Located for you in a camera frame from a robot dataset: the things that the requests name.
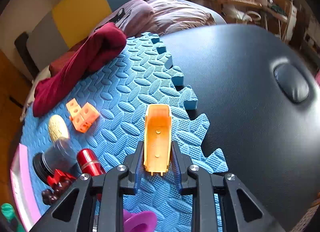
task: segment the silver screw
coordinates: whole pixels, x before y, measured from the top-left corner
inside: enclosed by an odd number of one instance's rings
[[[189,168],[190,168],[191,171],[194,171],[194,172],[199,171],[199,166],[198,165],[190,165]]]
[[[228,180],[235,180],[236,179],[236,176],[234,174],[227,174],[226,177]]]
[[[121,172],[122,172],[122,171],[124,171],[125,169],[127,169],[127,166],[125,166],[125,165],[118,165],[118,166],[117,166],[117,170],[118,170],[118,171],[121,171]]]
[[[89,174],[81,174],[81,175],[80,175],[80,179],[81,179],[81,180],[87,180],[87,179],[89,179],[89,177],[90,177]]]

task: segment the blue foam mat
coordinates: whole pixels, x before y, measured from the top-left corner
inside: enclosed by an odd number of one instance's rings
[[[48,120],[54,114],[64,119],[70,132],[74,150],[91,148],[106,171],[122,163],[126,155],[134,153],[138,141],[143,140],[144,115],[150,103],[165,103],[172,110],[172,139],[177,140],[182,153],[191,156],[194,164],[210,173],[225,172],[228,167],[221,149],[208,158],[203,156],[201,143],[209,127],[205,114],[190,121],[185,109],[195,109],[197,97],[190,86],[181,91],[183,73],[172,67],[172,56],[166,51],[158,35],[145,33],[129,38],[122,53],[99,71],[80,80],[73,90],[52,111],[34,118],[32,107],[26,114],[21,143],[28,147],[31,182],[40,212],[48,206],[42,203],[41,191],[46,185],[32,168],[32,158],[45,151],[51,140]],[[101,113],[86,134],[75,131],[65,104],[76,98],[80,106],[91,103]],[[221,217],[215,195],[219,230]],[[163,177],[145,173],[135,196],[124,197],[124,208],[130,212],[151,210],[157,214],[156,231],[191,230],[192,197],[181,196],[174,185],[171,168]]]

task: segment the orange linking cubes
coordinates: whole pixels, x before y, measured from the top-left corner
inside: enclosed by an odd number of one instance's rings
[[[150,104],[144,126],[144,167],[147,172],[166,173],[171,150],[171,108],[166,104]]]
[[[100,116],[100,113],[90,103],[86,103],[82,108],[77,103],[76,99],[70,100],[67,104],[67,109],[70,113],[70,120],[77,131],[82,133],[87,132],[92,123]]]

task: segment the wooden cabinet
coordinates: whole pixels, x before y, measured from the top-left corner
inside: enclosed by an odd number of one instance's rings
[[[5,202],[12,204],[9,197],[9,168],[16,148],[12,148],[11,141],[21,127],[21,106],[30,88],[30,81],[20,74],[0,50],[0,168],[3,171],[0,176],[0,205]]]

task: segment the headboard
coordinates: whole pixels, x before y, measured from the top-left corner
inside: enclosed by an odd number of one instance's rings
[[[105,17],[130,0],[62,0],[29,36],[15,41],[33,78],[50,62],[88,36]]]

